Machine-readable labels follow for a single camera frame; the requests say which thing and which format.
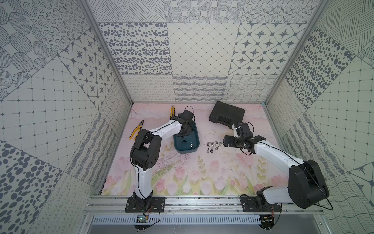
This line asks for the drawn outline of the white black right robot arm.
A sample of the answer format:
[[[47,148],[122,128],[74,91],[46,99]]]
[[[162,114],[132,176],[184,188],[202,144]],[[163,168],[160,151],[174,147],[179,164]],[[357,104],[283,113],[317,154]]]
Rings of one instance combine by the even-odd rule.
[[[317,206],[333,210],[329,190],[320,166],[314,160],[302,160],[273,146],[266,138],[251,132],[248,122],[233,125],[234,135],[224,136],[224,146],[238,148],[246,155],[258,155],[283,171],[288,182],[283,187],[268,186],[256,192],[256,205],[260,210],[272,204],[295,204],[307,209]]]

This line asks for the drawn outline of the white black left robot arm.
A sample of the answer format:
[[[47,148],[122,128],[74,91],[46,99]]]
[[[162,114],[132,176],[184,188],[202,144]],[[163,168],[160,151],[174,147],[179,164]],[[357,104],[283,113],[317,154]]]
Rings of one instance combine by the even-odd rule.
[[[160,127],[139,131],[130,151],[130,162],[137,172],[135,199],[141,202],[151,201],[152,168],[158,161],[162,141],[173,136],[185,137],[192,134],[194,121],[194,111],[185,109],[183,113],[171,116],[170,120]]]

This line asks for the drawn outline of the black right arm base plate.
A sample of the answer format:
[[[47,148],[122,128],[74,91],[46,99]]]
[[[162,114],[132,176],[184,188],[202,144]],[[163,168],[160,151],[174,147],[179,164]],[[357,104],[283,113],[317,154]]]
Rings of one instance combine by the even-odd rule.
[[[243,212],[245,213],[271,213],[282,211],[280,204],[269,204],[264,198],[258,196],[240,195],[239,201],[242,205]]]

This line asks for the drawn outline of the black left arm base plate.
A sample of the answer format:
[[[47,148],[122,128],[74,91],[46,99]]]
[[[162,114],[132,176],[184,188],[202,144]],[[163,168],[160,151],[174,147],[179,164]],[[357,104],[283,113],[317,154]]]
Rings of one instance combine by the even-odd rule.
[[[163,213],[165,209],[165,197],[154,197],[151,193],[146,199],[133,193],[127,199],[126,213]]]

